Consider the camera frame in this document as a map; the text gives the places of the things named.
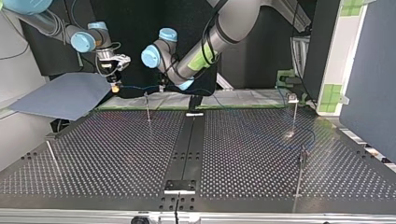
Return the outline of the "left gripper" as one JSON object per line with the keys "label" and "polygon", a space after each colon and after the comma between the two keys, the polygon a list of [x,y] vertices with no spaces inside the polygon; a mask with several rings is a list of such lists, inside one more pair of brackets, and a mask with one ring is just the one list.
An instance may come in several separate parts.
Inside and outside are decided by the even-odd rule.
{"label": "left gripper", "polygon": [[160,92],[169,91],[174,87],[174,83],[163,73],[158,74],[158,85]]}

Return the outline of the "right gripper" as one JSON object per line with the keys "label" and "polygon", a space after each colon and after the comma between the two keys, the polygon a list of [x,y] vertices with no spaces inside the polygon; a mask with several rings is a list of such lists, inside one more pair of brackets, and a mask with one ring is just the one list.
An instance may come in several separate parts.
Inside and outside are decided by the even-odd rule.
{"label": "right gripper", "polygon": [[98,72],[111,83],[111,91],[118,93],[120,91],[120,71],[118,61],[98,61]]}

